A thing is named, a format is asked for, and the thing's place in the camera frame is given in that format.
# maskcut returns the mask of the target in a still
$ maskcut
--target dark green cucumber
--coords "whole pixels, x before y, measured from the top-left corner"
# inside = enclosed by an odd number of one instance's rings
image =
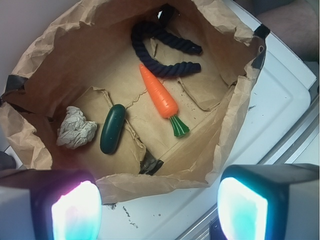
[[[113,154],[126,118],[126,108],[116,104],[106,116],[100,139],[100,149],[104,154]]]

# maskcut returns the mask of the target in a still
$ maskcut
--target twisted rope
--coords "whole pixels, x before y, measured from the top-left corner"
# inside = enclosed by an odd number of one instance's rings
[[[202,52],[202,48],[190,40],[172,35],[154,22],[142,21],[136,24],[132,28],[131,33],[132,46],[141,62],[143,62],[143,64],[155,76],[161,78],[180,77],[199,73],[201,71],[201,66],[199,63],[183,61],[181,63],[176,63],[175,65],[160,64],[148,53],[146,46],[143,43],[145,34],[151,35],[169,47],[180,50],[186,54],[199,55]]]

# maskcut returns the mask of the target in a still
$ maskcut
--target glowing light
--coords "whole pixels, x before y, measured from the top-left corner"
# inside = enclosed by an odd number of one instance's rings
[[[268,201],[233,177],[218,189],[218,215],[224,235],[231,240],[264,240]]]
[[[55,240],[97,239],[102,214],[97,186],[90,181],[80,183],[52,205],[51,213]]]

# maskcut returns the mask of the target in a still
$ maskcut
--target toy carrot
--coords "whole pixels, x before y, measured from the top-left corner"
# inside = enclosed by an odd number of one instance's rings
[[[178,105],[161,82],[141,63],[140,72],[146,89],[161,117],[169,119],[174,136],[181,137],[189,128],[178,118]]]

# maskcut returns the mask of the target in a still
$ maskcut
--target brown paper bag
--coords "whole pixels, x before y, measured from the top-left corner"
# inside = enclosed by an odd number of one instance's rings
[[[155,109],[130,39],[132,27],[157,19],[166,3],[178,11],[167,30],[203,49],[200,56],[188,55],[145,40],[162,64],[201,64],[201,73],[161,79],[190,128],[182,138],[174,137],[170,121]],[[28,80],[2,96],[1,126],[27,168],[87,169],[105,204],[208,187],[245,119],[260,71],[252,67],[260,46],[264,41],[221,0],[82,0],[22,55],[12,74]],[[124,105],[127,116],[117,152],[105,155],[100,134],[112,104]],[[98,123],[92,142],[75,150],[56,145],[67,106],[79,107]],[[146,149],[164,161],[153,176],[138,174]]]

